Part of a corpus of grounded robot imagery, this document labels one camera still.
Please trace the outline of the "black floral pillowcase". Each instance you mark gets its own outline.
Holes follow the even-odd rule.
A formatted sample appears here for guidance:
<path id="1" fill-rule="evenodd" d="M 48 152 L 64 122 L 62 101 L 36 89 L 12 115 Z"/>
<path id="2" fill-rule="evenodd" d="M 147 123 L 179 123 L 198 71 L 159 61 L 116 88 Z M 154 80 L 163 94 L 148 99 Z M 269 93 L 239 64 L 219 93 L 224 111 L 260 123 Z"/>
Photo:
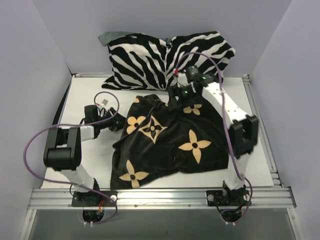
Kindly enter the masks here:
<path id="1" fill-rule="evenodd" d="M 171 111 L 155 94 L 138 95 L 113 148 L 113 190 L 139 188 L 178 172 L 224 170 L 229 161 L 222 117 L 202 97 Z"/>

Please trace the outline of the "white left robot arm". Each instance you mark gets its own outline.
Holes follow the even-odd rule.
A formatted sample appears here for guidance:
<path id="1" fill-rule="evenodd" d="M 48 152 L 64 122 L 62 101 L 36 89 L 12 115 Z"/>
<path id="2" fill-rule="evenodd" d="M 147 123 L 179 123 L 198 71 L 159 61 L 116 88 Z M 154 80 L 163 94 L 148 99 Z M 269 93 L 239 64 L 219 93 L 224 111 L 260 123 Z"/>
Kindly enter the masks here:
<path id="1" fill-rule="evenodd" d="M 48 131 L 43 154 L 43 163 L 65 176 L 77 194 L 90 206 L 101 201 L 99 185 L 82 165 L 82 142 L 96 139 L 101 130 L 118 132 L 123 129 L 126 118 L 114 108 L 102 104 L 84 107 L 81 126 L 55 127 Z"/>

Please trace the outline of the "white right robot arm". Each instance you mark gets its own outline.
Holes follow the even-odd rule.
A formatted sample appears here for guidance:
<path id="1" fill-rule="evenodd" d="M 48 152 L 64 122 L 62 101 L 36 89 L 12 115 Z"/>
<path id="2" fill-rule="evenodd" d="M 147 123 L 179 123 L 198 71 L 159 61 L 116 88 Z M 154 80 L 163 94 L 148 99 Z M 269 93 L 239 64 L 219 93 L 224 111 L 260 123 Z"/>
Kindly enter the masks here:
<path id="1" fill-rule="evenodd" d="M 201 73 L 196 66 L 188 67 L 184 75 L 186 83 L 178 82 L 167 88 L 168 109 L 182 109 L 196 97 L 203 97 L 222 117 L 229 163 L 223 181 L 227 188 L 222 191 L 221 197 L 226 204 L 232 205 L 240 198 L 238 189 L 245 185 L 249 155 L 258 143 L 259 119 L 246 113 L 232 100 L 223 89 L 220 76 Z"/>

